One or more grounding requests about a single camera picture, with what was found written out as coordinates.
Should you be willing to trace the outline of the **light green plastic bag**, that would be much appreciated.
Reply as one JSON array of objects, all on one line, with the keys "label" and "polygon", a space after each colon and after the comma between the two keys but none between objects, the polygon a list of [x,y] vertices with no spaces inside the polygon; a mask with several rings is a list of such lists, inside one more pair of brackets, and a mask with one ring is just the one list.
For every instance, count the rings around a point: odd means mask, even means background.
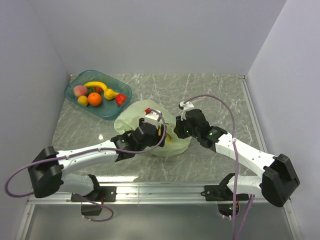
[{"label": "light green plastic bag", "polygon": [[155,109],[162,112],[165,124],[170,128],[170,134],[172,136],[171,142],[165,142],[164,147],[157,147],[150,153],[158,157],[166,158],[184,153],[191,142],[191,138],[178,138],[178,136],[174,133],[174,128],[176,126],[176,117],[163,106],[157,104],[151,99],[140,100],[131,104],[114,121],[114,129],[119,134],[123,134],[126,131],[135,130],[139,125],[139,119],[146,115],[145,109],[147,108]]}]

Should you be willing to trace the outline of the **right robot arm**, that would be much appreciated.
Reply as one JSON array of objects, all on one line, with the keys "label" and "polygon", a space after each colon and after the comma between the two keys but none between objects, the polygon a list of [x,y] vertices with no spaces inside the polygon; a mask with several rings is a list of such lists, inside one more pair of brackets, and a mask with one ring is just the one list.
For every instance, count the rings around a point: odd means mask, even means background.
[{"label": "right robot arm", "polygon": [[255,174],[236,177],[229,173],[218,185],[206,185],[201,195],[207,201],[232,201],[236,195],[236,199],[245,201],[256,195],[282,207],[300,185],[289,157],[265,153],[233,139],[226,130],[211,126],[200,109],[177,116],[174,132],[180,139],[195,138],[202,147],[238,160]]}]

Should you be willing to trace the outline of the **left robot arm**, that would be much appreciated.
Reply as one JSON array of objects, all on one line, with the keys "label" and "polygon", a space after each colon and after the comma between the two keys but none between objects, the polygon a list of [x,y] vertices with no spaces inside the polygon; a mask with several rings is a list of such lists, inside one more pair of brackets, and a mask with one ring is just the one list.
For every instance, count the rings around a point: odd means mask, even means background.
[{"label": "left robot arm", "polygon": [[33,194],[46,198],[57,192],[78,194],[89,201],[97,200],[102,188],[93,174],[77,175],[74,172],[102,163],[116,163],[133,158],[137,154],[163,147],[166,125],[139,120],[135,130],[116,135],[103,143],[69,151],[44,148],[28,168]]}]

